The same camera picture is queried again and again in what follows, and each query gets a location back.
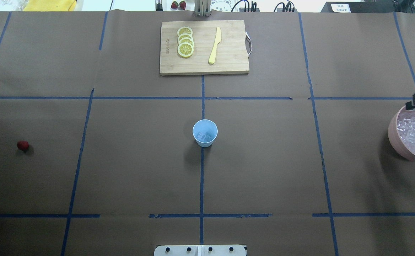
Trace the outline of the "pink bowl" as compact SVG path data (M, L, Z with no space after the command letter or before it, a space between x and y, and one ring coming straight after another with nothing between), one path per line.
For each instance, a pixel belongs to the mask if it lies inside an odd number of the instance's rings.
M387 135L392 148L401 157L415 161L415 111L401 107L391 119Z

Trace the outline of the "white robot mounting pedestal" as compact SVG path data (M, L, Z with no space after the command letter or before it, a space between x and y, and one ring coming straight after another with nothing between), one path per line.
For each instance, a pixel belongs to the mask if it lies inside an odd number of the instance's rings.
M154 256L247 256L246 246L230 245L173 245L157 246Z

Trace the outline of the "yellow plastic knife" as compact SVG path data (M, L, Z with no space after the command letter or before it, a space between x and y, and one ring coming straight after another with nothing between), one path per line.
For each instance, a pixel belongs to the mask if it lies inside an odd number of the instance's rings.
M217 59L217 48L218 48L218 45L221 43L221 41L222 41L222 31L220 27L217 27L214 44L213 44L211 53L209 55L209 65L214 65Z

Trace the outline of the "spare strawberry on tray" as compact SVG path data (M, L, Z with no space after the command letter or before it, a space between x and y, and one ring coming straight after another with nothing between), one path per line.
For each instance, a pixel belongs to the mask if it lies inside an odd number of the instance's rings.
M173 0L171 3L171 9L172 10L177 10L179 7L179 3L176 0Z

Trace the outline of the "yellow cloth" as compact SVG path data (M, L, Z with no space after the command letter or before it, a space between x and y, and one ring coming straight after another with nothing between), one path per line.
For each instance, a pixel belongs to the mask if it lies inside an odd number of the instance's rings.
M27 12L70 12L77 0L29 0L23 11Z

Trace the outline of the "light blue plastic cup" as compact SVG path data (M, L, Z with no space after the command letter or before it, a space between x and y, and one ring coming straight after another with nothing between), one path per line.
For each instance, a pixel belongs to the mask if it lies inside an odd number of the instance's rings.
M218 135L218 127L213 121L202 119L193 125L192 135L200 147L210 147Z

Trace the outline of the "black power strip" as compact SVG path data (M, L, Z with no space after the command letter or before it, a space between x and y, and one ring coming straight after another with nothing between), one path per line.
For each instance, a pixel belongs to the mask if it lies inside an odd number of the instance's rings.
M326 2L321 13L392 13L396 4L392 0L373 0L364 2Z

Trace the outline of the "bamboo cutting board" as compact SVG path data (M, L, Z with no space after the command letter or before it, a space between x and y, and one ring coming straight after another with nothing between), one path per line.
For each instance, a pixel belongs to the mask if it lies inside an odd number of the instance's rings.
M178 29L188 26L194 32L194 53L191 57L178 55ZM222 41L217 59L209 65L217 27ZM248 74L249 54L246 49L246 29L243 20L173 21L161 24L160 75Z

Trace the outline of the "white bear coaster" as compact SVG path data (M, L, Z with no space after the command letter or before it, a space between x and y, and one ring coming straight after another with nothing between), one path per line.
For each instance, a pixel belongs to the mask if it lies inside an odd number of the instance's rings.
M211 0L211 9L222 11L222 12L230 12L232 10L232 1L231 0Z

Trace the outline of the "aluminium frame post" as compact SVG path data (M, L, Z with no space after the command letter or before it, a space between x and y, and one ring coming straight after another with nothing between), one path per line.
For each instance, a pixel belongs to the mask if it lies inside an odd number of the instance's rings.
M210 0L195 0L194 1L194 16L209 17L211 16L211 1Z

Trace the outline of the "red strawberry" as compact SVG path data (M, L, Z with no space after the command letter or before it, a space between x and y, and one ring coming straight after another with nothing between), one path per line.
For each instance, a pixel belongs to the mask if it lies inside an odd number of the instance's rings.
M27 152L30 148L30 144L27 141L18 141L16 146L23 152Z

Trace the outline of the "clear ice cube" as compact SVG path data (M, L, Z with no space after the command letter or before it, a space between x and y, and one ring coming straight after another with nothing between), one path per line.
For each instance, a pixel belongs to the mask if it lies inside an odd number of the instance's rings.
M208 143L212 141L212 136L207 132L199 132L196 135L196 139L202 143Z

